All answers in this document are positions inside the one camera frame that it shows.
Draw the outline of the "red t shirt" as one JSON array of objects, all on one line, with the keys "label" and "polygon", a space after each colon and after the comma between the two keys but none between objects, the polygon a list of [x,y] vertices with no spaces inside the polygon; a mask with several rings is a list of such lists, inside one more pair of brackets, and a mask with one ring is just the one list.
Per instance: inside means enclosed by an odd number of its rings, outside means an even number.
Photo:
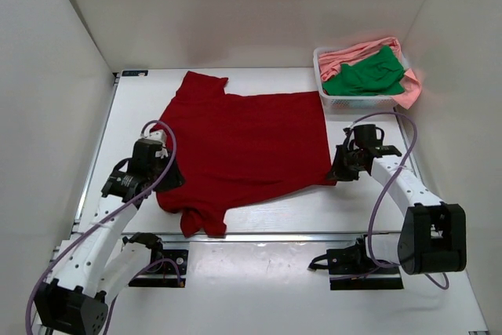
[{"label": "red t shirt", "polygon": [[158,204],[185,237],[226,233],[229,209],[330,185],[326,121],[315,92],[240,96],[227,78],[189,71],[160,119],[176,137],[184,184]]}]

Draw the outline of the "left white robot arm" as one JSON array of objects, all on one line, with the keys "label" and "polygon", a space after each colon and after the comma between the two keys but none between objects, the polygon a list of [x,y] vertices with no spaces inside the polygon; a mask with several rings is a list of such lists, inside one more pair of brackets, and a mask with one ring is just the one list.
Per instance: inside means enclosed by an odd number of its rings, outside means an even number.
[{"label": "left white robot arm", "polygon": [[[33,301],[42,325],[66,334],[105,334],[120,291],[139,274],[164,263],[161,239],[136,233],[123,239],[126,225],[150,193],[180,187],[175,148],[162,131],[141,137],[130,158],[120,161],[101,189],[89,228],[63,249]],[[112,253],[118,242],[122,251]]]}]

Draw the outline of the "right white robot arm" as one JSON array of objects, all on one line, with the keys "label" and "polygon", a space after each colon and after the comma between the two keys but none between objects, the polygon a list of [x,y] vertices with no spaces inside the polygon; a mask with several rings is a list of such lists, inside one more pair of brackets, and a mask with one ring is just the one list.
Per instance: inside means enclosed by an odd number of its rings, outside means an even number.
[{"label": "right white robot arm", "polygon": [[384,131],[374,124],[344,130],[345,139],[327,177],[352,182],[366,172],[382,187],[379,202],[389,196],[403,215],[397,234],[377,235],[373,223],[355,244],[316,257],[310,270],[327,269],[341,279],[357,279],[385,268],[409,275],[463,271],[467,265],[466,215],[424,186],[406,167],[406,157],[384,144]]}]

